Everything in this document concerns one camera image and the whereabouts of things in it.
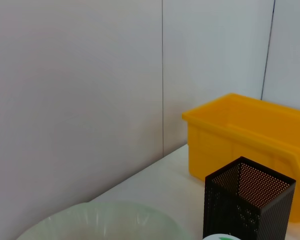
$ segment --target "perforated metal holder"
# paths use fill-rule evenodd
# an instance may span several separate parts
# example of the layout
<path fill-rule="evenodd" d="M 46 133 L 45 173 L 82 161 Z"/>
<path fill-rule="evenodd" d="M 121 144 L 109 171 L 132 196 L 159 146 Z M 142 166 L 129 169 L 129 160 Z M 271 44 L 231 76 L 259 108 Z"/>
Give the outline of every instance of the perforated metal holder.
<path fill-rule="evenodd" d="M 240 157 L 205 178 L 203 238 L 284 240 L 296 180 Z"/>

